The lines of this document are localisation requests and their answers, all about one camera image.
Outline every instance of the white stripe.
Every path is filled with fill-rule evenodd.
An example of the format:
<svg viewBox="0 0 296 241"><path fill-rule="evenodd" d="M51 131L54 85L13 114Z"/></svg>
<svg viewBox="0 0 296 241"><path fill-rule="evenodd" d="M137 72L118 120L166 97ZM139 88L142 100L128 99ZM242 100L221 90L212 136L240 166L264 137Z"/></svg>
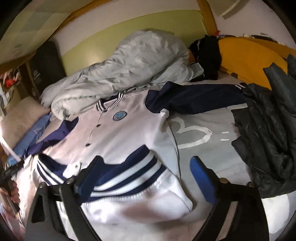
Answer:
<svg viewBox="0 0 296 241"><path fill-rule="evenodd" d="M96 186L94 188L94 191L103 191L103 190L109 189L111 187L114 187L118 183L124 181L125 179L129 178L131 175L135 174L136 172L141 170L143 167L145 167L153 159L153 157L154 157L154 155L150 151L148 153L148 155L142 161L140 161L139 163L137 163L133 167L127 169L126 171L119 174L118 176L114 177L113 179L109 180L108 182L106 182L100 186Z"/></svg>
<svg viewBox="0 0 296 241"><path fill-rule="evenodd" d="M101 100L99 100L99 107L100 107L100 109L101 109L101 111L103 111L104 110L104 107L103 107L103 105L102 105L102 103L101 103Z"/></svg>
<svg viewBox="0 0 296 241"><path fill-rule="evenodd" d="M241 84L238 84L239 86L241 86L242 88L245 88L245 86L241 85Z"/></svg>
<svg viewBox="0 0 296 241"><path fill-rule="evenodd" d="M46 174L46 172L43 170L43 168L41 167L40 163L37 162L37 165L39 166L40 171L42 172L42 174L46 177L46 179L50 182L48 183L48 185L57 185L57 183Z"/></svg>
<svg viewBox="0 0 296 241"><path fill-rule="evenodd" d="M96 109L100 110L99 103L96 104Z"/></svg>
<svg viewBox="0 0 296 241"><path fill-rule="evenodd" d="M157 161L157 163L150 170L129 184L109 192L92 192L91 197L115 196L127 193L149 180L160 169L160 167L161 163Z"/></svg>
<svg viewBox="0 0 296 241"><path fill-rule="evenodd" d="M111 100L107 100L106 102L104 102L104 105L108 104L109 102L112 102L112 101L114 103L114 102L118 101L118 99L119 99L119 94L116 94L116 98L113 98Z"/></svg>
<svg viewBox="0 0 296 241"><path fill-rule="evenodd" d="M44 168L44 170L47 171L48 174L49 174L52 178L54 178L55 180L57 180L57 181L60 182L60 183L64 183L64 181L63 181L60 177L58 177L57 175L55 175L51 170L49 170L49 169L46 167L46 165L44 165L44 164L42 163L42 161L41 161L40 159L38 159L38 162L42 165L42 167Z"/></svg>
<svg viewBox="0 0 296 241"><path fill-rule="evenodd" d="M122 93L119 93L117 101L115 101L111 106L109 106L109 108L111 108L112 106L116 105L119 101L121 101L122 98L123 98L123 94Z"/></svg>

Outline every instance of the green wall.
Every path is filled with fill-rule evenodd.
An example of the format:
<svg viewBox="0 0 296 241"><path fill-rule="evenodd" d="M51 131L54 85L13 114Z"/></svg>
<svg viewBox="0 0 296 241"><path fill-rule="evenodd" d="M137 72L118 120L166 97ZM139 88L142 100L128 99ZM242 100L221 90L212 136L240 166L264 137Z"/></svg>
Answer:
<svg viewBox="0 0 296 241"><path fill-rule="evenodd" d="M202 14L198 10L166 11L130 19L88 37L65 53L62 60L67 75L104 61L110 57L122 39L136 30L143 29L169 32L180 37L186 46L207 34Z"/></svg>

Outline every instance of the navy stripe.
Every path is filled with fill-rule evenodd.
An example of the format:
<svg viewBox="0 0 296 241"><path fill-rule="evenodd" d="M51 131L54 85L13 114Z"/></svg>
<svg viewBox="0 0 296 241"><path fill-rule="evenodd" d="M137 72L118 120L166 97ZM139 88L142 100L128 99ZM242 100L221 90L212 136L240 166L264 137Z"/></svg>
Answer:
<svg viewBox="0 0 296 241"><path fill-rule="evenodd" d="M99 107L99 103L97 103L97 104L96 104L96 109L97 109L97 111L100 111L99 108L100 108L100 107Z"/></svg>
<svg viewBox="0 0 296 241"><path fill-rule="evenodd" d="M67 166L57 163L55 160L45 154L39 154L39 161L42 162L51 172L57 175L59 178L65 180L63 173Z"/></svg>
<svg viewBox="0 0 296 241"><path fill-rule="evenodd" d="M149 178L146 182L144 182L142 185L136 187L135 189L133 189L127 193L124 193L124 194L121 194L118 196L129 196L129 195L134 195L139 192L142 192L146 188L150 187L165 170L166 170L166 167L163 164L161 164L160 169L151 178Z"/></svg>
<svg viewBox="0 0 296 241"><path fill-rule="evenodd" d="M99 100L98 104L99 104L99 107L100 107L101 110L105 110L106 109L104 107L104 105L102 104L101 100Z"/></svg>
<svg viewBox="0 0 296 241"><path fill-rule="evenodd" d="M144 166L142 169L140 169L138 172L131 175L130 177L128 177L124 181L118 183L117 185L115 185L109 189L106 189L103 191L94 191L94 192L108 192L108 191L113 191L115 189L121 188L121 187L125 186L126 184L129 184L130 182L136 180L138 177L142 176L144 173L146 173L148 170L150 170L156 163L157 163L157 158L153 157L153 159L146 166Z"/></svg>
<svg viewBox="0 0 296 241"><path fill-rule="evenodd" d="M130 154L125 162L118 165L109 165L104 162L101 163L101 173L98 173L98 181L96 182L96 186L101 186L104 183L110 181L115 178L119 174L125 172L127 169L133 167L142 161L148 154L150 150L145 146L141 146L132 154Z"/></svg>
<svg viewBox="0 0 296 241"><path fill-rule="evenodd" d="M115 101L111 106L109 106L108 109L118 104L122 100L122 98L123 98L123 94L119 93L117 101Z"/></svg>
<svg viewBox="0 0 296 241"><path fill-rule="evenodd" d="M51 183L41 172L39 166L37 165L37 170L39 172L39 175L43 178L43 180L48 184L48 185L53 185L53 183Z"/></svg>
<svg viewBox="0 0 296 241"><path fill-rule="evenodd" d="M135 189L133 189L133 190L127 192L127 193L123 193L123 194L120 194L120 195L108 195L108 196L103 196L103 197L90 197L87 201L92 202L92 201L96 201L96 200L99 200L99 199L102 199L102 198L105 198L105 197L130 196L130 195L140 193L140 192L144 191L145 189L147 189L148 187L150 187L165 170L166 170L166 167L162 164L160 166L160 169L151 178L149 178L142 185L136 187Z"/></svg>
<svg viewBox="0 0 296 241"><path fill-rule="evenodd" d="M111 96L109 99L100 99L99 101L101 102L102 106L104 106L104 103L114 99L117 99L117 100L119 99L119 93L117 93L117 95Z"/></svg>
<svg viewBox="0 0 296 241"><path fill-rule="evenodd" d="M52 180L54 180L57 184L59 184L60 182L59 181L57 181L54 177L52 177L50 174L49 174L49 172L48 171L46 171L41 165L40 165L40 167L42 168L42 170L52 179ZM37 168L38 168L38 171L39 171L39 174L40 175L43 175L42 174L42 172L40 171L40 168L39 168L39 166L37 165ZM63 175L62 176L59 176L59 175L57 175L60 179L62 179L63 181L65 181L66 180L66 178L65 177L63 177Z"/></svg>
<svg viewBox="0 0 296 241"><path fill-rule="evenodd" d="M101 111L104 110L104 108L101 107L100 103L98 103L98 107L99 107L99 109L100 109Z"/></svg>

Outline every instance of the navy blue sleeve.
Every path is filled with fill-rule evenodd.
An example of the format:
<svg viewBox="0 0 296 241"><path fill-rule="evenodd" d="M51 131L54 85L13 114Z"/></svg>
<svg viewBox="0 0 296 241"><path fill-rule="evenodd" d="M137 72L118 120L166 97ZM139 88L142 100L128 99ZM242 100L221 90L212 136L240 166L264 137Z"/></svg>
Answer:
<svg viewBox="0 0 296 241"><path fill-rule="evenodd" d="M25 157L28 157L29 155L41 154L49 146L54 146L59 143L74 129L78 120L78 117L73 121L64 120L57 130L49 134L41 142L30 146L25 152Z"/></svg>
<svg viewBox="0 0 296 241"><path fill-rule="evenodd" d="M193 115L245 102L242 90L235 85L179 85L169 81L160 91L148 91L145 106L152 113L167 109Z"/></svg>

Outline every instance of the ceiling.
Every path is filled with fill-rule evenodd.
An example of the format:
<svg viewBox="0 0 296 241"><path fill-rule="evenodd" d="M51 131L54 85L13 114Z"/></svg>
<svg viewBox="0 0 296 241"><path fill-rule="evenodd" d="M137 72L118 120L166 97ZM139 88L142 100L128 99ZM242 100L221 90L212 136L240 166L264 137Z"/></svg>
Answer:
<svg viewBox="0 0 296 241"><path fill-rule="evenodd" d="M0 64L25 56L40 47L75 10L92 0L10 0L1 18L4 35L0 40Z"/></svg>

